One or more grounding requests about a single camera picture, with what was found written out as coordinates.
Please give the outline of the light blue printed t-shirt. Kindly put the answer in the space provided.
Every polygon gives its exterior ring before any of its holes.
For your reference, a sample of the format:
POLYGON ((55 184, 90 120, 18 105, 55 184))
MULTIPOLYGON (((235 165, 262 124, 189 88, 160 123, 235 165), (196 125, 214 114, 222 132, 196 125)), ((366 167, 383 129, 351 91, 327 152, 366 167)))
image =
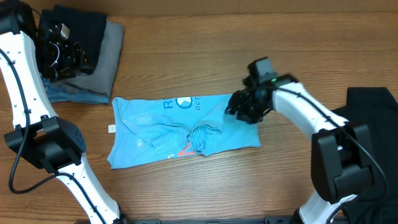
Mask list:
POLYGON ((258 127, 224 111, 230 95, 112 101, 112 169, 260 147, 258 127))

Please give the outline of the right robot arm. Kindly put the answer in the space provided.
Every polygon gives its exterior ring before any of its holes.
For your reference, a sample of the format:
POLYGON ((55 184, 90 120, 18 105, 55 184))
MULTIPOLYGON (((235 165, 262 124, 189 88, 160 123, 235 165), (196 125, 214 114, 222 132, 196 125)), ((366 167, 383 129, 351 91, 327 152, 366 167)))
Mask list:
POLYGON ((248 124, 260 123, 272 110, 290 120, 311 141, 311 179, 307 202, 283 223, 334 223, 335 215, 375 183, 375 168, 366 146, 369 129, 350 123, 317 101, 291 74, 279 75, 267 57, 248 65, 243 90, 233 93, 225 109, 248 124))

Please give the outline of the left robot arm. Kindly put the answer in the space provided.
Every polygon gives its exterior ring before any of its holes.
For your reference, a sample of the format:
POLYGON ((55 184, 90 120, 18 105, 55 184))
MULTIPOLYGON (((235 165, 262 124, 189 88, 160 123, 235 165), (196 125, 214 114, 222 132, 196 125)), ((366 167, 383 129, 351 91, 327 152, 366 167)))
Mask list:
POLYGON ((53 109, 42 83, 92 72, 92 64, 68 27, 35 22, 35 10, 22 1, 1 2, 1 72, 12 105, 13 131, 4 137, 18 159, 60 180, 90 223, 129 223, 128 216, 100 184, 86 157, 79 127, 53 109))

